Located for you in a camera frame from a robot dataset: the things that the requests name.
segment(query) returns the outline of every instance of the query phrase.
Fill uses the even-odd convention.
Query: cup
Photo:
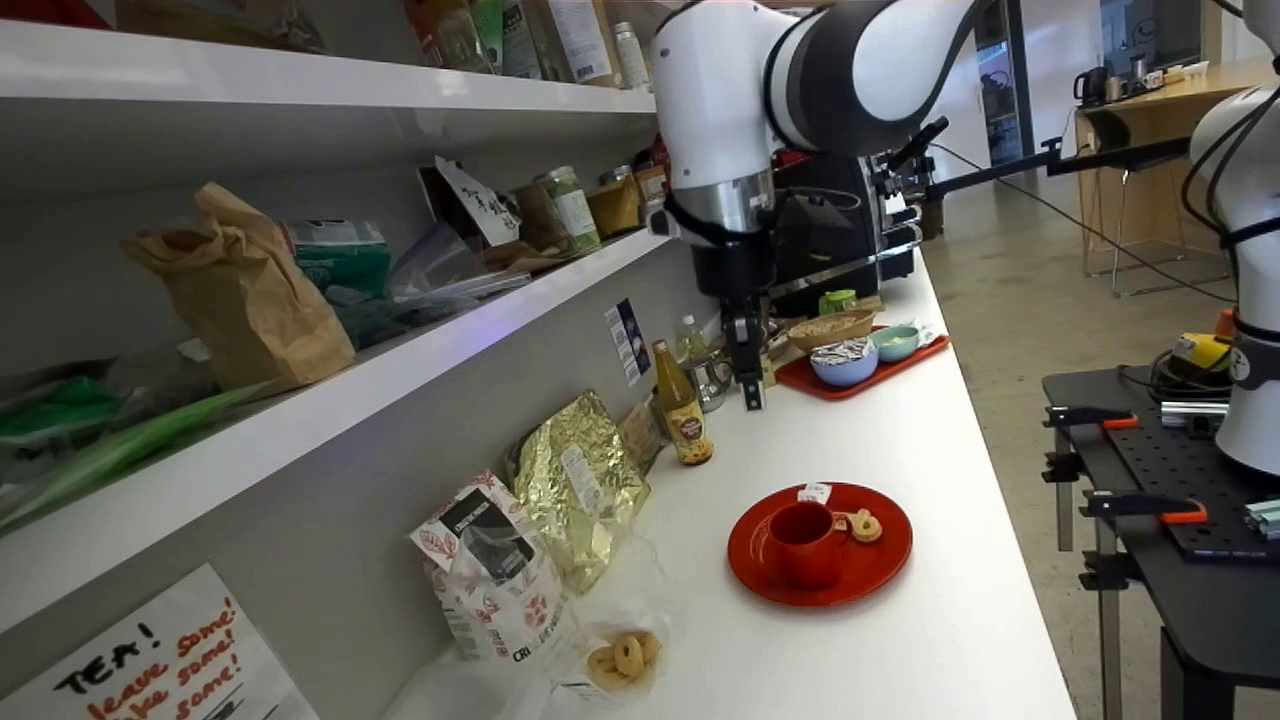
[[[787,504],[768,525],[774,570],[796,588],[827,588],[838,577],[838,543],[827,504]]]

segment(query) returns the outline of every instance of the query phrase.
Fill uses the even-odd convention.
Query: snack bag
[[[568,596],[557,565],[515,521],[510,493],[485,471],[411,532],[463,659],[530,659],[550,642]]]
[[[520,447],[520,516],[579,596],[606,570],[644,499],[647,482],[594,396],[546,415]]]
[[[219,183],[196,191],[199,226],[147,233],[127,254],[156,271],[205,341],[224,388],[319,385],[356,359],[275,219]]]

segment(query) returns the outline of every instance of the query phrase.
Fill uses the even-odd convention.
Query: white countertop
[[[943,328],[924,264],[888,282],[884,300],[881,319]],[[585,603],[601,614],[670,614],[660,677],[602,707],[557,692],[543,715],[1076,715],[957,352],[838,402],[768,388],[765,413],[742,413],[732,396],[706,433],[710,462],[675,468],[670,452],[660,454],[633,541]],[[834,612],[765,603],[724,565],[734,516],[807,481],[852,481],[892,496],[916,537],[908,566],[888,588]]]

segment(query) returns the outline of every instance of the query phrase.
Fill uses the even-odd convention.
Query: food on plate
[[[651,631],[619,631],[589,655],[591,683],[628,692],[651,677],[660,640]]]
[[[866,509],[848,512],[842,525],[848,525],[848,537],[859,543],[874,543],[884,537],[884,525]]]

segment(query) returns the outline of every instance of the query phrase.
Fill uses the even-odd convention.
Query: brown paper bag
[[[196,206],[199,226],[147,233],[127,254],[163,278],[215,380],[290,388],[344,371],[356,349],[284,226],[219,183],[205,183]]]

